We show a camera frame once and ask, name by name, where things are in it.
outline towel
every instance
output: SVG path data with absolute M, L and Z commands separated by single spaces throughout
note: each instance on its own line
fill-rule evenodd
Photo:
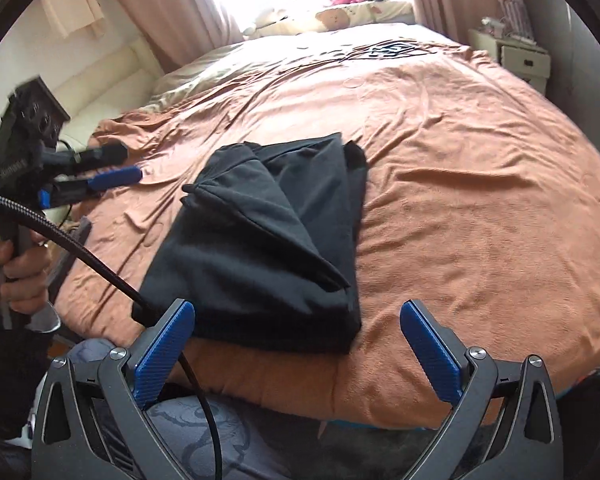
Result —
M 97 0 L 41 0 L 53 30 L 64 39 L 81 28 L 96 38 L 104 34 L 104 15 Z

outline black handle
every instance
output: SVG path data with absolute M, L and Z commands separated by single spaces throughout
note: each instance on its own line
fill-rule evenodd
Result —
M 13 243 L 12 259 L 24 254 L 30 247 L 33 247 L 33 240 L 31 239 L 29 229 L 15 222 L 0 222 L 0 240 L 11 240 Z M 7 278 L 4 274 L 2 276 L 5 282 L 15 281 Z M 2 302 L 0 310 L 2 313 L 2 325 L 5 330 L 20 330 L 31 322 L 31 316 L 11 310 L 7 302 Z

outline folded black garment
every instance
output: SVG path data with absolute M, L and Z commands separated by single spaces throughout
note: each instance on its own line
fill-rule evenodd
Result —
M 355 245 L 366 158 L 340 134 L 217 150 L 149 267 L 133 318 L 175 298 L 196 337 L 265 350 L 348 352 L 360 330 Z

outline black cloth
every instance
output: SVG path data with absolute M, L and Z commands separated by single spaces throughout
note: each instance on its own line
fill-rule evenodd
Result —
M 5 442 L 20 436 L 48 368 L 52 334 L 4 330 L 0 316 L 0 479 L 30 476 L 30 452 Z
M 355 245 L 366 158 L 340 134 L 217 150 L 193 184 L 134 305 L 150 326 L 175 298 L 194 335 L 278 351 L 348 352 L 360 330 Z
M 600 480 L 600 370 L 558 400 L 565 480 Z

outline bed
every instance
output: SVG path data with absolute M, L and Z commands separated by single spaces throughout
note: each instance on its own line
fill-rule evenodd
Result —
M 256 28 L 249 40 L 264 36 L 282 36 L 303 32 L 326 32 L 371 23 L 415 24 L 411 0 L 360 2 L 332 7 L 291 10 L 283 13 L 285 19 Z
M 186 355 L 205 388 L 318 420 L 435 428 L 448 406 L 400 333 L 409 298 L 495 358 L 540 354 L 557 392 L 600 366 L 600 155 L 486 53 L 420 26 L 260 38 L 159 79 L 144 107 L 90 139 L 127 143 L 144 179 L 82 205 L 86 246 L 139 287 L 181 186 L 216 149 L 333 132 L 370 165 L 358 338 L 346 356 L 192 338 Z M 142 331 L 130 300 L 81 262 L 56 309 L 82 336 L 119 346 Z

